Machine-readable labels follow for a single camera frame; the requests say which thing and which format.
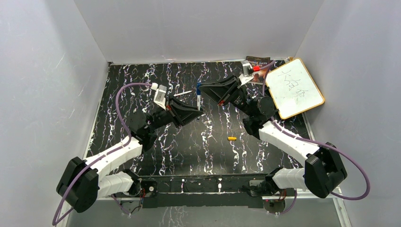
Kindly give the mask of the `blue pen cap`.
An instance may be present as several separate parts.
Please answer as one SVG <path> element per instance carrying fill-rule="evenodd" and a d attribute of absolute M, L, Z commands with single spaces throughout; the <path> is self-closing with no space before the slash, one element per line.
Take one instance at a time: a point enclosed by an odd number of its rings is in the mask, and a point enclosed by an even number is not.
<path fill-rule="evenodd" d="M 196 94 L 197 94 L 198 96 L 201 95 L 201 91 L 200 91 L 200 89 L 199 89 L 200 86 L 201 86 L 201 83 L 197 83 L 197 86 L 196 86 Z"/>

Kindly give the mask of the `aluminium frame rail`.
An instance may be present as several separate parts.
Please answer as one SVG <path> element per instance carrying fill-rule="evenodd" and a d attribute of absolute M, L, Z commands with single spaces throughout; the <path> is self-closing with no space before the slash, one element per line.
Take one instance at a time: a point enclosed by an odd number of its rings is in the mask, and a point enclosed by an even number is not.
<path fill-rule="evenodd" d="M 299 190 L 324 199 L 334 195 L 338 181 L 325 176 L 321 181 L 300 177 L 295 180 L 275 180 L 272 175 L 182 175 L 137 176 L 119 172 L 100 178 L 82 176 L 76 182 L 61 180 L 57 193 L 65 197 L 71 209 L 82 213 L 96 200 L 122 193 L 138 198 L 139 206 L 146 209 L 188 206 L 265 207 L 263 197 L 273 204 L 270 213 L 284 213 L 284 197 Z"/>

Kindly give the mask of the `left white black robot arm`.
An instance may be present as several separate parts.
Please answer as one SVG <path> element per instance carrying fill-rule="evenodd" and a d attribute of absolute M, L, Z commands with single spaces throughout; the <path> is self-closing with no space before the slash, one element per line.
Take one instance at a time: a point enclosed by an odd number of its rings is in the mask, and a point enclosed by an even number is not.
<path fill-rule="evenodd" d="M 187 105 L 168 97 L 164 107 L 140 120 L 132 118 L 129 134 L 119 143 L 87 159 L 71 159 L 56 187 L 56 192 L 77 213 L 88 210 L 97 199 L 125 192 L 130 197 L 142 191 L 139 177 L 129 170 L 111 175 L 110 172 L 130 159 L 141 156 L 154 146 L 156 130 L 173 124 L 182 127 L 203 115 L 201 107 Z"/>

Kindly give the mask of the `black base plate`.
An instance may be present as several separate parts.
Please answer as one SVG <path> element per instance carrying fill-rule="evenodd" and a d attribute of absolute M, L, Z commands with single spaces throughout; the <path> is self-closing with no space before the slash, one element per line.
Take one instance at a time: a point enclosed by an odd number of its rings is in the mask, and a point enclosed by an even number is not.
<path fill-rule="evenodd" d="M 165 175 L 142 176 L 138 195 L 118 192 L 122 201 L 140 201 L 143 207 L 173 206 L 272 208 L 275 201 L 282 201 L 294 194 L 293 190 L 271 189 L 267 174 L 226 175 Z"/>

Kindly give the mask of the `white board wooden frame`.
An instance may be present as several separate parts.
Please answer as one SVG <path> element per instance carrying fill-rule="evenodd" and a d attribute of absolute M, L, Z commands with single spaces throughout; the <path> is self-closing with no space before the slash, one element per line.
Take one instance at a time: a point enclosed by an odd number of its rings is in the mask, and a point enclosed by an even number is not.
<path fill-rule="evenodd" d="M 267 74 L 266 86 L 281 119 L 285 120 L 318 107 L 325 98 L 300 58 Z"/>

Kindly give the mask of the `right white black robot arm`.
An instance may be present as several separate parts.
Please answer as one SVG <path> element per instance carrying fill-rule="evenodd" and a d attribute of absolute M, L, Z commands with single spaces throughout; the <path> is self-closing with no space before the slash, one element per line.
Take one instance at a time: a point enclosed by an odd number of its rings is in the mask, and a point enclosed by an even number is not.
<path fill-rule="evenodd" d="M 199 84 L 197 90 L 219 106 L 231 104 L 245 113 L 247 117 L 243 124 L 249 135 L 279 148 L 302 165 L 293 169 L 276 168 L 260 185 L 251 186 L 250 190 L 278 196 L 285 189 L 303 189 L 318 198 L 326 198 L 347 178 L 344 164 L 332 144 L 317 145 L 280 127 L 272 119 L 278 112 L 272 98 L 251 98 L 246 85 L 238 77 Z"/>

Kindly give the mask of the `brown book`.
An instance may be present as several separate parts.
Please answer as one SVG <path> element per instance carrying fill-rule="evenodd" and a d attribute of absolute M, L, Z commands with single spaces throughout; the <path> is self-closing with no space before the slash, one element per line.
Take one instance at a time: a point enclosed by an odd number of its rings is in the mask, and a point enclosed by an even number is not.
<path fill-rule="evenodd" d="M 247 56 L 246 60 L 249 61 L 252 67 L 259 68 L 259 71 L 253 73 L 253 79 L 250 83 L 262 85 L 266 72 L 270 69 L 266 67 L 269 63 L 271 63 L 270 57 L 255 57 L 255 56 Z"/>

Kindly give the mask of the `orange tipped white pen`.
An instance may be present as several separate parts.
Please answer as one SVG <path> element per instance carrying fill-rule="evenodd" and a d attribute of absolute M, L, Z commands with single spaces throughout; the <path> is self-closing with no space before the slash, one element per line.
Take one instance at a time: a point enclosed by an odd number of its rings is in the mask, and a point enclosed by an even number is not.
<path fill-rule="evenodd" d="M 192 93 L 192 92 L 193 92 L 192 90 L 191 90 L 191 91 L 185 91 L 185 92 L 181 92 L 181 93 L 178 93 L 178 94 L 174 94 L 173 96 L 174 96 L 174 97 L 182 96 L 182 95 L 190 94 L 190 93 Z"/>

